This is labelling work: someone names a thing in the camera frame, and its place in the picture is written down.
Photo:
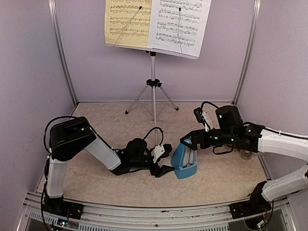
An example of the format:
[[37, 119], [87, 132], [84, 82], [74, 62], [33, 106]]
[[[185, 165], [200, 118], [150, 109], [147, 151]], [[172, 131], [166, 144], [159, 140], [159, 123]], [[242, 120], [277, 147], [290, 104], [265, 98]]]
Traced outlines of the white sheet music page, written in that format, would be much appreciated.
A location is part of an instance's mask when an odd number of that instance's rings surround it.
[[210, 0], [153, 0], [148, 48], [199, 58]]

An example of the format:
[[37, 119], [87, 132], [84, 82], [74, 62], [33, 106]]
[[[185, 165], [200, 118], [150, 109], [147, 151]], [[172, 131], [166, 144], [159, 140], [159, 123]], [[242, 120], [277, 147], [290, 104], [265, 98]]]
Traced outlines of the white perforated music stand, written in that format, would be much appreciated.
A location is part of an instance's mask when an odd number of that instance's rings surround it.
[[[157, 124], [157, 110], [156, 110], [156, 88], [159, 86], [158, 80], [156, 78], [156, 63], [155, 63], [155, 58], [156, 55], [158, 53], [164, 53], [164, 54], [169, 54], [169, 55], [174, 55], [174, 56], [178, 56], [178, 57], [182, 57], [179, 56], [178, 54], [173, 54], [169, 51], [161, 51], [158, 49], [151, 49], [151, 48], [137, 48], [137, 47], [127, 47], [127, 46], [116, 46], [116, 47], [122, 47], [122, 48], [131, 48], [131, 49], [137, 49], [137, 50], [142, 50], [142, 51], [146, 51], [147, 53], [149, 53], [150, 58], [151, 58], [151, 78], [150, 78], [150, 87], [152, 89], [152, 119], [154, 121], [154, 124]], [[194, 57], [190, 57], [190, 56], [184, 56], [184, 58], [189, 58], [189, 59], [197, 59]]]

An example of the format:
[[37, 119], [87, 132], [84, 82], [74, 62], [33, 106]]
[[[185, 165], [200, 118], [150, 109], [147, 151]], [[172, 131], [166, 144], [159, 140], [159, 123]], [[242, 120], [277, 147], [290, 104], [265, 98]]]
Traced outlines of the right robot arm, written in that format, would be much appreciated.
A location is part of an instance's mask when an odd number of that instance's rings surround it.
[[[308, 138], [291, 133], [272, 130], [266, 126], [243, 122], [236, 106], [222, 106], [215, 110], [219, 128], [212, 128], [202, 107], [193, 111], [198, 123], [204, 129], [193, 130], [180, 139], [181, 144], [197, 149], [230, 146], [247, 152], [273, 153], [303, 161], [308, 160]], [[251, 214], [272, 209], [276, 198], [295, 193], [308, 187], [308, 166], [289, 173], [276, 180], [257, 184], [244, 203], [235, 203], [236, 212]]]

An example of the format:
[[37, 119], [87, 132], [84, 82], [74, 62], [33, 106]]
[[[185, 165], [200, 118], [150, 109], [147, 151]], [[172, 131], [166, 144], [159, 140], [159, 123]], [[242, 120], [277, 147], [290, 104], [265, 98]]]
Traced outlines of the yellow sheet music page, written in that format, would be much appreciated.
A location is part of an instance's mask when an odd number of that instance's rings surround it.
[[148, 46], [151, 0], [107, 0], [105, 2], [105, 43], [113, 46]]

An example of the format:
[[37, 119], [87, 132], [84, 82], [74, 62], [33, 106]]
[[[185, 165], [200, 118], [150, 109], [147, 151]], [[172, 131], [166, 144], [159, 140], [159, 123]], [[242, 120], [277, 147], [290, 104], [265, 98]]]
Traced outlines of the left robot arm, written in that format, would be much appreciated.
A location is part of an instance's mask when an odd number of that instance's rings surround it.
[[60, 216], [78, 216], [83, 205], [64, 200], [64, 179], [68, 164], [85, 151], [101, 162], [116, 176], [148, 169], [159, 178], [174, 167], [159, 165], [172, 151], [171, 144], [159, 143], [148, 149], [145, 138], [134, 138], [124, 149], [109, 145], [84, 117], [62, 116], [48, 122], [43, 133], [44, 148], [48, 157], [44, 169], [44, 186], [41, 195], [42, 211]]

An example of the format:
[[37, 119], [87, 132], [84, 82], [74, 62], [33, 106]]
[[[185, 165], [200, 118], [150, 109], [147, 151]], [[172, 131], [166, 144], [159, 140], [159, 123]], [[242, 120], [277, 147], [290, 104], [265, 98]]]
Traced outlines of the blue and white box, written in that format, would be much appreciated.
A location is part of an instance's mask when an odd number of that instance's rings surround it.
[[180, 180], [189, 178], [197, 172], [196, 151], [180, 143], [171, 158], [176, 177]]

